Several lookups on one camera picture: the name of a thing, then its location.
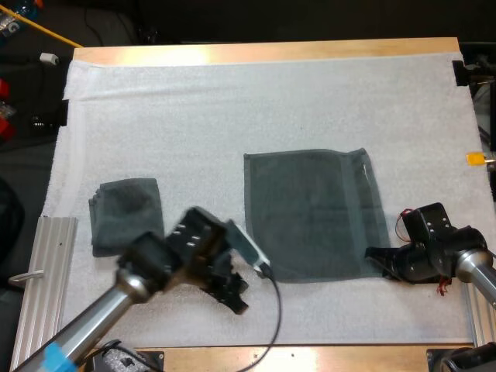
wooden table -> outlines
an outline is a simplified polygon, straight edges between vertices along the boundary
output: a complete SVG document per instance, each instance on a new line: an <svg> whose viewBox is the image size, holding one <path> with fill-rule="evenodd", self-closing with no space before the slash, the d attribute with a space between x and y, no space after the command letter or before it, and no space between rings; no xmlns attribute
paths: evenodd
<svg viewBox="0 0 496 372"><path fill-rule="evenodd" d="M398 56L459 52L456 38L317 41L303 43L211 44L185 46L118 46L81 48L75 60L103 65L191 66L274 60ZM471 345L278 346L253 370L332 372L427 371L428 348ZM167 372L236 371L252 363L263 347L148 349L165 352Z"/></svg>

flat gray towel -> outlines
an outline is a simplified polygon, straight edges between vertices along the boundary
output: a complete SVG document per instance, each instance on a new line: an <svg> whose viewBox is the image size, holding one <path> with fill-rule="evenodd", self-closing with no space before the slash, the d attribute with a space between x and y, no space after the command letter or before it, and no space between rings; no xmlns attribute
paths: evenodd
<svg viewBox="0 0 496 372"><path fill-rule="evenodd" d="M377 277L368 246L390 246L364 149L245 154L246 227L285 282Z"/></svg>
<svg viewBox="0 0 496 372"><path fill-rule="evenodd" d="M137 237L164 236L157 180L130 178L101 184L89 201L93 256L122 254Z"/></svg>

metal extrusion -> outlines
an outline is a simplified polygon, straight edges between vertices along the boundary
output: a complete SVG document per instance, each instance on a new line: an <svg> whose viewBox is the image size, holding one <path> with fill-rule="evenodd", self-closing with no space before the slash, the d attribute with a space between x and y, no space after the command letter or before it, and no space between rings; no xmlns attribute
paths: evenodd
<svg viewBox="0 0 496 372"><path fill-rule="evenodd" d="M29 272L22 275L26 289L11 370L51 339L60 328L77 223L76 218L71 217L38 218Z"/></svg>

metal bracket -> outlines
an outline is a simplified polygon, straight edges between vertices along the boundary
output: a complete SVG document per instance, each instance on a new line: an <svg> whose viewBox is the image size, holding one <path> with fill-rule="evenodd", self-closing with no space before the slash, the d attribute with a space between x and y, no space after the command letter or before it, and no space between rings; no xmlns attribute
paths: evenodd
<svg viewBox="0 0 496 372"><path fill-rule="evenodd" d="M44 274L43 270L36 270L33 271L32 273L16 275L14 277L9 278L9 284L15 287L24 288L26 286L26 282L28 281L28 279L43 277L43 274Z"/></svg>

gray towel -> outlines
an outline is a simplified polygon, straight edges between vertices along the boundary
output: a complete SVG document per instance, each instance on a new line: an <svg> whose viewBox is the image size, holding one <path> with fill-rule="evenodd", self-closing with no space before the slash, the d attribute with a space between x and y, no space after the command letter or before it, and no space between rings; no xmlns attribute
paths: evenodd
<svg viewBox="0 0 496 372"><path fill-rule="evenodd" d="M364 149L245 154L245 209L279 281L381 275L363 258L368 246L390 246Z"/></svg>
<svg viewBox="0 0 496 372"><path fill-rule="evenodd" d="M89 200L93 256L122 254L137 237L164 236L162 206L155 178L101 184Z"/></svg>

